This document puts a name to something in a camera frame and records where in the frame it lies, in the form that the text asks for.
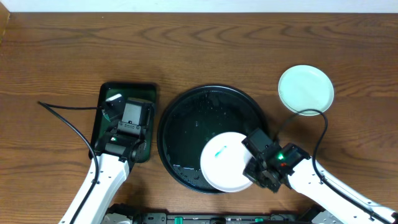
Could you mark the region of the green sponge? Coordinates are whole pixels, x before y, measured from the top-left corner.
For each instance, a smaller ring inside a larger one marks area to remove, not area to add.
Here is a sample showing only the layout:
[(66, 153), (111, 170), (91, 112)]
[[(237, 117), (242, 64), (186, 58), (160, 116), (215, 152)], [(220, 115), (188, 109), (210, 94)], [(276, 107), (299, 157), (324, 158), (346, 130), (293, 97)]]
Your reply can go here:
[(103, 114), (103, 117), (104, 117), (107, 121), (110, 121), (110, 118), (109, 118), (109, 116), (108, 116), (106, 110), (105, 110), (105, 109), (102, 109), (101, 112), (102, 112), (102, 114)]

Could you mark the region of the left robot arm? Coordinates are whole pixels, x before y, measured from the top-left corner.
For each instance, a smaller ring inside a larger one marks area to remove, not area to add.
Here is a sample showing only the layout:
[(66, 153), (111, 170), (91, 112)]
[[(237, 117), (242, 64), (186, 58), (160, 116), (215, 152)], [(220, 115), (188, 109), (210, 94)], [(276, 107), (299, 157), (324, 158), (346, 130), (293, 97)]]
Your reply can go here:
[(96, 140), (90, 169), (60, 223), (102, 222), (134, 165), (149, 159), (154, 106), (119, 93), (102, 103), (108, 127)]

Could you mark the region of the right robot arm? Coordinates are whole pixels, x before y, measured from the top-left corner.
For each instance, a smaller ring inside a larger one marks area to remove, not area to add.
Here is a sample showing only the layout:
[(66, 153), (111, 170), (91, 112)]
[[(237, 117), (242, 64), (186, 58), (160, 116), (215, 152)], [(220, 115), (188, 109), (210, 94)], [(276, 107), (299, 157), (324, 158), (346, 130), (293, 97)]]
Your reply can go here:
[(321, 205), (342, 223), (397, 223), (396, 211), (359, 194), (295, 144), (242, 144), (253, 155), (243, 174), (261, 188), (276, 193), (286, 185)]

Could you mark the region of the white plate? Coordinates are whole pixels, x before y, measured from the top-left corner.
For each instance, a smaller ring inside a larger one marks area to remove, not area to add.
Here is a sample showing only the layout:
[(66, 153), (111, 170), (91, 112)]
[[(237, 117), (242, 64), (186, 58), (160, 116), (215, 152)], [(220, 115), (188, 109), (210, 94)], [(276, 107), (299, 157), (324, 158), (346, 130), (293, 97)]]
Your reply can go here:
[(221, 133), (211, 138), (203, 148), (200, 169), (205, 180), (222, 192), (240, 192), (252, 185), (243, 175), (252, 154), (243, 145), (245, 135)]

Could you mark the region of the mint plate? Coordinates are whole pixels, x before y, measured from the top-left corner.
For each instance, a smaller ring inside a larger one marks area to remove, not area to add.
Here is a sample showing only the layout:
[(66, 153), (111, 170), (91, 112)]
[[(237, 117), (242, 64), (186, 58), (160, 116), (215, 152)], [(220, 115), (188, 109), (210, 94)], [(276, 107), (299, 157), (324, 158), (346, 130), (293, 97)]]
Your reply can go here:
[(332, 105), (335, 91), (329, 77), (310, 65), (295, 65), (279, 78), (277, 91), (286, 108), (303, 116), (315, 116)]

